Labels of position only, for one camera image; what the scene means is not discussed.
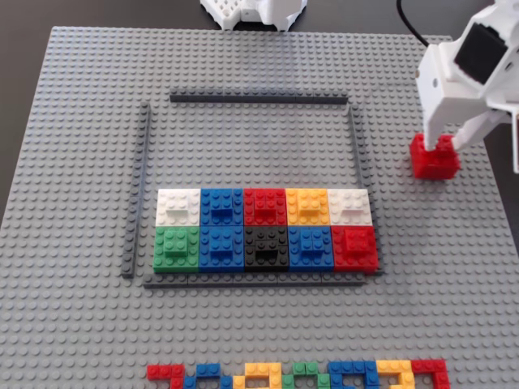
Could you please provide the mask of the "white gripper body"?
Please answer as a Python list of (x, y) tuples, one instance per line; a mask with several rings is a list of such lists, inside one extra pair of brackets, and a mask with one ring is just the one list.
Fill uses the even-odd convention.
[(434, 97), (423, 108), (441, 99), (518, 114), (518, 2), (496, 1), (473, 15), (461, 37), (430, 45), (419, 67), (419, 87), (432, 73)]

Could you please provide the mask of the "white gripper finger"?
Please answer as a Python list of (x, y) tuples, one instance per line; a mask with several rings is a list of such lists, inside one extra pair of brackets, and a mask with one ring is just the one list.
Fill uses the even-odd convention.
[(452, 138), (453, 148), (459, 152), (480, 143), (499, 124), (507, 122), (509, 115), (500, 110), (489, 110), (466, 121)]
[(423, 110), (424, 147), (428, 152), (435, 149), (444, 128), (459, 122), (458, 114), (452, 109), (427, 108)]

